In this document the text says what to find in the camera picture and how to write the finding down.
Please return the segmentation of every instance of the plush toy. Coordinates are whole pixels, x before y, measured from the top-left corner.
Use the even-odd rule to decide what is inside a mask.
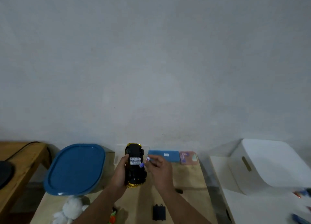
[[[87,207],[88,205],[83,205],[79,197],[70,196],[64,204],[63,210],[53,215],[55,220],[52,224],[71,224]]]

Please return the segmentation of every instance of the person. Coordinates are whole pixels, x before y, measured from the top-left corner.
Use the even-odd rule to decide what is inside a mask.
[[[152,159],[145,166],[150,171],[153,183],[161,195],[174,224],[211,224],[180,194],[173,185],[173,169],[170,162],[159,155],[149,155]],[[91,205],[76,219],[73,224],[102,224],[107,223],[114,203],[126,191],[125,168],[128,159],[125,155],[117,165],[109,185],[99,194]]]

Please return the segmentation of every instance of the pink package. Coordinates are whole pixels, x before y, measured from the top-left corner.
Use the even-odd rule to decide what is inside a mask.
[[[183,165],[196,165],[199,163],[196,153],[193,151],[179,151],[179,156]]]

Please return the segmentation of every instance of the battery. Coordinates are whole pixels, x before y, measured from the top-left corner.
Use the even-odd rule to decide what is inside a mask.
[[[130,161],[130,165],[140,165],[141,163],[140,161]]]
[[[130,157],[130,161],[140,161],[139,157]]]

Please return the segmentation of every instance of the person's left hand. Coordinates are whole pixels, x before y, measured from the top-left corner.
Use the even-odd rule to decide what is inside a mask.
[[[115,169],[115,173],[111,178],[111,181],[108,185],[108,189],[111,192],[111,194],[114,195],[115,201],[117,201],[119,198],[122,197],[124,192],[126,191],[125,186],[125,163],[128,159],[128,154],[126,154],[124,157],[121,158],[119,164],[117,165]]]

